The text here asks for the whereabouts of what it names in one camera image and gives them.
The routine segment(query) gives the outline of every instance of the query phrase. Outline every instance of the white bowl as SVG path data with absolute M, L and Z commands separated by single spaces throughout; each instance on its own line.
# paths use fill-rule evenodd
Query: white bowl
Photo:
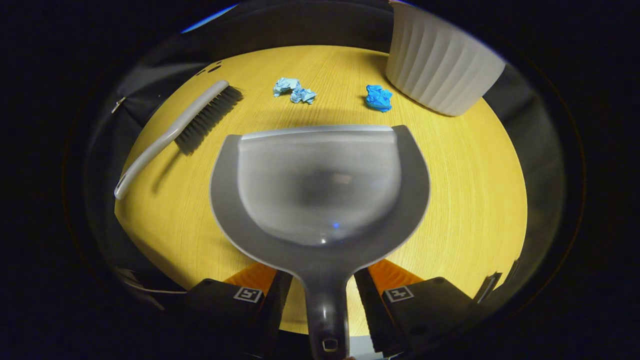
M 394 8 L 389 81 L 439 113 L 465 113 L 498 80 L 504 60 L 435 15 L 400 1 L 389 3 Z

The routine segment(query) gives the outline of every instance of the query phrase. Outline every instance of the wood grain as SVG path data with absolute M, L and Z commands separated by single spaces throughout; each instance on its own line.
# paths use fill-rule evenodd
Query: wood grain
M 211 171 L 227 135 L 329 124 L 405 124 L 427 161 L 431 200 L 418 231 L 388 259 L 423 279 L 445 277 L 473 297 L 487 275 L 508 272 L 522 249 L 527 203 L 518 158 L 484 100 L 459 117 L 437 114 L 385 79 L 386 61 L 387 54 L 350 47 L 279 47 L 224 59 L 217 70 L 194 76 L 156 111 L 124 169 L 215 81 L 226 79 L 244 99 L 192 156 L 181 155 L 172 143 L 153 160 L 127 197 L 116 202 L 118 220 L 142 252 L 185 289 L 207 277 L 222 281 L 253 263 L 224 238 L 209 205 Z M 273 97 L 280 77 L 300 79 L 318 93 L 315 102 Z M 369 84 L 392 91 L 391 111 L 365 106 Z M 350 334 L 366 335 L 353 278 L 347 293 Z M 307 333 L 304 304 L 304 291 L 294 280 L 281 329 Z

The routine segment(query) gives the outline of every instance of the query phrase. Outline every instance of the hand brush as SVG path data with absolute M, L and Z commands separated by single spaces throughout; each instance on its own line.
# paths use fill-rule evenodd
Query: hand brush
M 180 114 L 160 138 L 138 156 L 122 174 L 113 195 L 122 200 L 136 175 L 151 162 L 169 143 L 175 141 L 180 151 L 191 155 L 209 134 L 211 129 L 242 99 L 242 93 L 221 80 L 213 84 Z

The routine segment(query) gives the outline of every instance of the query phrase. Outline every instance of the crumpled paper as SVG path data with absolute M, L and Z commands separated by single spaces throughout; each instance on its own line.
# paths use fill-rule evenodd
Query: crumpled paper
M 280 78 L 273 87 L 273 96 L 278 97 L 280 94 L 288 92 L 289 90 L 292 90 L 289 99 L 296 104 L 300 101 L 313 104 L 317 95 L 309 89 L 302 88 L 298 79 Z
M 273 87 L 273 96 L 278 97 L 281 93 L 287 92 L 289 90 L 294 90 L 295 88 L 301 88 L 300 80 L 280 78 L 280 80 L 278 80 L 276 82 L 276 85 Z
M 295 88 L 291 92 L 291 101 L 295 102 L 296 104 L 298 104 L 300 101 L 313 104 L 314 99 L 316 98 L 316 95 L 317 94 L 315 92 L 309 89 L 303 89 L 302 87 Z
M 380 85 L 367 85 L 367 105 L 370 108 L 386 113 L 391 110 L 391 97 L 393 94 L 389 90 L 382 89 Z

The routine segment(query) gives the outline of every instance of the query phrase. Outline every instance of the brush bristles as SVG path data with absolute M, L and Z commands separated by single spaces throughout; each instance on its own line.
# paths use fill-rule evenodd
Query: brush bristles
M 204 137 L 241 99 L 242 93 L 232 86 L 227 86 L 222 90 L 218 96 L 200 110 L 198 115 L 174 140 L 180 151 L 185 155 L 192 154 L 200 146 Z

